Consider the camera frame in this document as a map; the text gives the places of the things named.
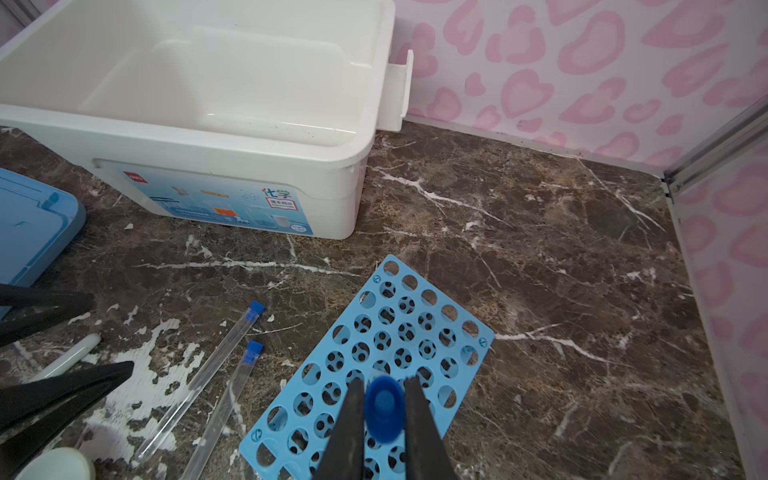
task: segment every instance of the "blue plastic box lid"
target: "blue plastic box lid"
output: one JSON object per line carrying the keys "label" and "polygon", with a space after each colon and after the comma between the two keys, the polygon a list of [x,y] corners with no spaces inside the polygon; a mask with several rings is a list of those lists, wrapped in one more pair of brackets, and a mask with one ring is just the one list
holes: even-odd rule
{"label": "blue plastic box lid", "polygon": [[72,195],[0,168],[0,283],[31,286],[84,223]]}

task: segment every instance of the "deli logo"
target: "deli logo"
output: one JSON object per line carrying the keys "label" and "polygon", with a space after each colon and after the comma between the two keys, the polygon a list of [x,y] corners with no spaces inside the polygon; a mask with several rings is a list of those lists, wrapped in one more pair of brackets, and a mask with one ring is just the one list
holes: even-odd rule
{"label": "deli logo", "polygon": [[147,184],[149,185],[149,182],[147,182],[144,178],[141,178],[141,175],[135,174],[133,172],[123,172],[124,174],[128,175],[128,178],[136,182],[137,184]]}

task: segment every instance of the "orange graphic on label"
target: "orange graphic on label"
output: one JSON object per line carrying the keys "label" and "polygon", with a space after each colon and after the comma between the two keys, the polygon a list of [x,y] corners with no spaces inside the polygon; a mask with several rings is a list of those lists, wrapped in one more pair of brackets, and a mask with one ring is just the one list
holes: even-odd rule
{"label": "orange graphic on label", "polygon": [[227,215],[228,217],[237,217],[235,210],[227,210],[226,208],[214,208],[214,212],[219,215]]}
{"label": "orange graphic on label", "polygon": [[206,192],[205,190],[200,190],[200,192],[201,192],[202,194],[215,195],[215,196],[217,196],[217,197],[224,197],[224,198],[229,198],[229,197],[230,197],[229,195],[225,195],[225,194],[215,194],[214,192]]}

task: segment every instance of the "bin handle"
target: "bin handle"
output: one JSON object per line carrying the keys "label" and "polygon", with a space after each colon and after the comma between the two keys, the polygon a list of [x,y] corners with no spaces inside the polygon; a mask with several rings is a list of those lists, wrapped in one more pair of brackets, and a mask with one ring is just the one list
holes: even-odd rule
{"label": "bin handle", "polygon": [[408,112],[411,98],[411,77],[413,74],[413,50],[408,50],[405,65],[387,64],[384,76],[382,101],[376,128],[386,131],[400,131],[402,119]]}

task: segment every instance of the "pink leopard print wallpaper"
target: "pink leopard print wallpaper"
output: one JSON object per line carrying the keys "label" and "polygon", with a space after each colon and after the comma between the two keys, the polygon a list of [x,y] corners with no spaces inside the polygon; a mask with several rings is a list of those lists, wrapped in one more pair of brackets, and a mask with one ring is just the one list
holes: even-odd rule
{"label": "pink leopard print wallpaper", "polygon": [[764,0],[395,2],[411,120],[660,174],[768,93]]}
{"label": "pink leopard print wallpaper", "polygon": [[768,141],[684,192],[672,214],[744,468],[768,478]]}

